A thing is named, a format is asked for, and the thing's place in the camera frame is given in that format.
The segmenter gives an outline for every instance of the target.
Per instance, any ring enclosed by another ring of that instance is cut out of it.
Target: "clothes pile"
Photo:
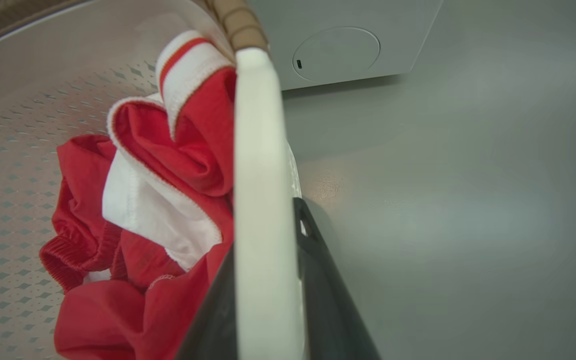
[[[57,148],[57,236],[39,257],[71,360],[173,359],[233,243],[233,64],[190,30],[156,74],[159,93],[110,109],[109,136]]]

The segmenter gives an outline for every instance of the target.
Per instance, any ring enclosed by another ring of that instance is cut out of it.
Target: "red and white garment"
[[[233,240],[236,73],[196,30],[157,61],[160,96],[129,97],[108,114],[117,152],[103,218],[163,246],[188,271]]]

